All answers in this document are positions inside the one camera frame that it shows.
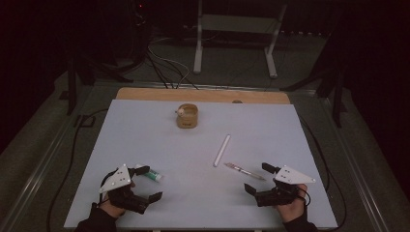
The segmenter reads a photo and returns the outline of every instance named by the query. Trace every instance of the floor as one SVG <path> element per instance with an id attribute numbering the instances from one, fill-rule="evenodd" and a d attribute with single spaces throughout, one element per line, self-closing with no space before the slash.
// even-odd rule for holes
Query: floor
<path id="1" fill-rule="evenodd" d="M 164 83 L 148 59 L 124 74 L 133 83 L 119 83 L 99 74 L 94 86 L 78 84 L 78 105 L 72 116 L 67 116 L 68 103 L 59 100 L 67 90 L 67 74 L 63 74 L 56 80 L 55 92 L 0 157 L 0 230 L 67 231 L 63 224 L 105 114 L 97 113 L 94 126 L 78 133 L 73 125 L 78 115 L 108 108 L 121 87 L 278 91 L 308 77 L 325 42 L 320 37 L 280 34 L 274 51 L 278 78 L 272 79 L 260 38 L 249 37 L 239 43 L 224 38 L 205 43 L 201 74 L 191 73 L 194 39 L 156 38 L 150 45 L 150 56 L 167 78 Z M 317 85 L 317 81 L 310 83 L 288 95 L 307 125 L 307 141 L 322 180 L 329 180 L 328 194 L 340 225 L 338 231 L 407 231 L 409 202 L 349 91 L 343 93 L 339 129 L 330 117 L 332 99 L 314 96 Z M 327 175 L 327 168 L 332 175 Z"/>

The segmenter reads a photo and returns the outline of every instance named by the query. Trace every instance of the table leg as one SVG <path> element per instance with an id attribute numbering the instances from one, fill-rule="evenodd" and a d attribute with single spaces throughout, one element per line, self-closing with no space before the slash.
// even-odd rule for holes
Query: table leg
<path id="1" fill-rule="evenodd" d="M 202 0 L 198 1 L 198 28 L 196 36 L 195 61 L 193 63 L 193 73 L 201 73 L 202 65 Z"/>
<path id="2" fill-rule="evenodd" d="M 286 12 L 286 7 L 287 5 L 285 4 L 281 6 L 280 13 L 278 16 L 278 24 L 276 26 L 276 29 L 272 33 L 271 43 L 269 44 L 268 47 L 265 47 L 266 64 L 268 65 L 269 77 L 271 78 L 278 77 L 278 73 L 275 67 L 274 57 L 272 56 L 272 53 L 274 52 L 275 43 L 277 42 L 277 39 L 278 39 L 278 35 L 280 32 L 280 26 L 283 20 L 284 13 Z"/>

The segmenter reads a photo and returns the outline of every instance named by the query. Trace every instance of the white table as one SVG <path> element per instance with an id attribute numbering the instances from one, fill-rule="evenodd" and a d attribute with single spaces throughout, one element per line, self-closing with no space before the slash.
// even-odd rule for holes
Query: white table
<path id="1" fill-rule="evenodd" d="M 194 129 L 179 129 L 176 125 L 175 110 L 185 102 L 195 103 L 199 108 L 198 126 Z M 220 165 L 214 167 L 228 133 L 229 144 Z M 224 162 L 238 164 L 269 181 L 262 182 L 232 170 Z M 143 176 L 134 177 L 137 185 L 134 192 L 146 196 L 163 191 L 162 199 L 150 205 L 144 215 L 127 212 L 117 221 L 120 228 L 281 228 L 278 213 L 270 207 L 257 207 L 254 198 L 244 190 L 244 183 L 258 191 L 274 186 L 274 176 L 261 169 L 262 162 L 279 167 L 288 165 L 316 179 L 315 184 L 308 184 L 311 196 L 308 219 L 318 227 L 337 227 L 293 105 L 114 100 L 65 227 L 76 227 L 88 218 L 90 205 L 98 201 L 101 180 L 108 172 L 123 163 L 128 167 L 144 163 L 160 172 L 164 179 L 156 183 Z"/>

